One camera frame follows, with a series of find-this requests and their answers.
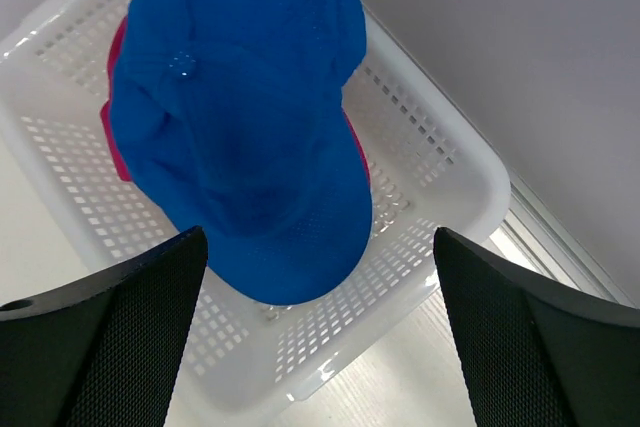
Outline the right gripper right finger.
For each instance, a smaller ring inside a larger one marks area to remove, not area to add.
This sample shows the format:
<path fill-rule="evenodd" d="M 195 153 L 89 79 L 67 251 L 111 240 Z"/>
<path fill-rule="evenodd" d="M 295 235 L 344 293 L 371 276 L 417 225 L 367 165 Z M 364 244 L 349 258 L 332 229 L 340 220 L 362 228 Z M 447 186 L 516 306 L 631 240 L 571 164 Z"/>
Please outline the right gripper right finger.
<path fill-rule="evenodd" d="M 433 253 L 477 425 L 638 425 L 638 310 L 448 228 L 437 229 Z"/>

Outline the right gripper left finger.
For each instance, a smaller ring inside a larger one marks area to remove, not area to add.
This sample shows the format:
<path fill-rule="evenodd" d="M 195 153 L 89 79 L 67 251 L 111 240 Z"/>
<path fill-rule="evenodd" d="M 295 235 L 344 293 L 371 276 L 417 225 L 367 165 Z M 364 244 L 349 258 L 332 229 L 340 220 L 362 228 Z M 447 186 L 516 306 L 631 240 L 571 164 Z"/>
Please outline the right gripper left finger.
<path fill-rule="evenodd" d="M 162 426 L 207 263 L 191 228 L 1 308 L 4 426 Z"/>

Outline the pink cap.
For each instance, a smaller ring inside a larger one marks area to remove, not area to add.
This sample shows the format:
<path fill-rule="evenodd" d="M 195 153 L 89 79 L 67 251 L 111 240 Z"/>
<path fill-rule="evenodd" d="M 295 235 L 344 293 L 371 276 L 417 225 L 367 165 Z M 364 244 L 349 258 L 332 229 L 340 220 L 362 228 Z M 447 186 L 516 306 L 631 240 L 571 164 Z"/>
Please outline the pink cap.
<path fill-rule="evenodd" d="M 342 89 L 364 19 L 250 23 L 129 15 L 106 115 L 118 166 L 143 188 L 302 197 L 345 158 L 364 170 Z"/>

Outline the blue cap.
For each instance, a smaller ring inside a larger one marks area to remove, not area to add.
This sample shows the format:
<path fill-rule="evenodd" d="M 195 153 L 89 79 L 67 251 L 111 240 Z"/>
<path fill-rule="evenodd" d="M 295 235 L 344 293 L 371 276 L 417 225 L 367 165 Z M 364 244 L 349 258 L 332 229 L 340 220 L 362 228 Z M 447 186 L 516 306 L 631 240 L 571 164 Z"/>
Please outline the blue cap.
<path fill-rule="evenodd" d="M 342 107 L 360 0 L 131 0 L 107 110 L 131 181 L 240 293 L 295 305 L 344 281 L 373 202 Z"/>

